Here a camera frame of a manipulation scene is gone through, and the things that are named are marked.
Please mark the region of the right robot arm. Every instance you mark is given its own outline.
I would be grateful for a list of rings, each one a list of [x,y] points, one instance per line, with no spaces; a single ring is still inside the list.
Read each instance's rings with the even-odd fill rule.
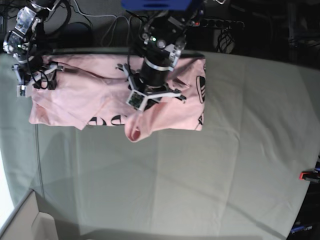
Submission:
[[[67,10],[66,19],[58,29],[46,34],[44,23],[60,5]],[[33,88],[56,89],[57,72],[64,71],[64,67],[55,61],[44,62],[43,56],[51,52],[48,45],[50,37],[66,28],[71,15],[67,0],[32,0],[19,10],[14,29],[6,34],[3,41],[3,50],[17,61],[11,69],[17,77],[19,97],[26,97]]]

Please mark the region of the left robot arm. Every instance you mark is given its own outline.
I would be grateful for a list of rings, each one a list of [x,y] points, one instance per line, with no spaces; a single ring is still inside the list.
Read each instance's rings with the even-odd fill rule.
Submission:
[[[162,98],[185,101],[180,90],[169,87],[167,78],[185,49],[187,29],[204,16],[205,1],[123,0],[121,5],[131,13],[150,12],[130,48],[143,58],[141,68],[132,71],[129,63],[122,66],[131,91],[126,103],[144,111]]]

